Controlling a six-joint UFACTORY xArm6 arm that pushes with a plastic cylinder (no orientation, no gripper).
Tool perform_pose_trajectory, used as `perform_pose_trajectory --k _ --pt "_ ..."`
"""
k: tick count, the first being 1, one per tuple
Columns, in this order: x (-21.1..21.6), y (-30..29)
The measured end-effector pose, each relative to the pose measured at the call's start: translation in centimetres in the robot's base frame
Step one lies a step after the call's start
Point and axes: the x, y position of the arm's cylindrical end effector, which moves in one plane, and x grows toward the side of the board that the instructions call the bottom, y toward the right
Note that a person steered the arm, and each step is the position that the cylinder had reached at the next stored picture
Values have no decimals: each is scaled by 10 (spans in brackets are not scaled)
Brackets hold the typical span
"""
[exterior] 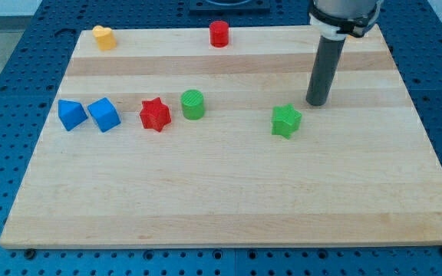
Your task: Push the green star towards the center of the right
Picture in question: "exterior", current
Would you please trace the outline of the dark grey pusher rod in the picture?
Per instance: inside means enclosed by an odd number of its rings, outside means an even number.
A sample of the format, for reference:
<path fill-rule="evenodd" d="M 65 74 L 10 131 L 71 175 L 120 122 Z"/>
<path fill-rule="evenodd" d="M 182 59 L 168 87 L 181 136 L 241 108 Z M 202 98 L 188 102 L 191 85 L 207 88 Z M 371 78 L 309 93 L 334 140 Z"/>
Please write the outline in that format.
<path fill-rule="evenodd" d="M 344 40 L 320 37 L 305 98 L 310 105 L 319 107 L 326 103 L 344 44 Z"/>

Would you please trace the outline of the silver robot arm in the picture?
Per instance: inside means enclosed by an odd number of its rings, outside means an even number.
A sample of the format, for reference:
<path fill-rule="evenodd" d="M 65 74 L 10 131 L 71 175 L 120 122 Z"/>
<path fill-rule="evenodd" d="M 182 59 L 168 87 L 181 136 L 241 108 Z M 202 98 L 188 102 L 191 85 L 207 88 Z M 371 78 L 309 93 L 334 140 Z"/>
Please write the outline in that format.
<path fill-rule="evenodd" d="M 311 26 L 320 32 L 306 101 L 312 106 L 326 103 L 348 36 L 362 38 L 379 18 L 382 0 L 310 0 Z"/>

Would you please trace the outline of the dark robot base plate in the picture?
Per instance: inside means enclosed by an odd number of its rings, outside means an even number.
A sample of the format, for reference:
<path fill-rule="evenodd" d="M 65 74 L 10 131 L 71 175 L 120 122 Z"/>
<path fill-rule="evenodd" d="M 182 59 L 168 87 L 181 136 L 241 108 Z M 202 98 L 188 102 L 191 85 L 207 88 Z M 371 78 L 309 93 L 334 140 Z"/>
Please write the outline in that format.
<path fill-rule="evenodd" d="M 267 12 L 269 0 L 188 0 L 190 12 Z"/>

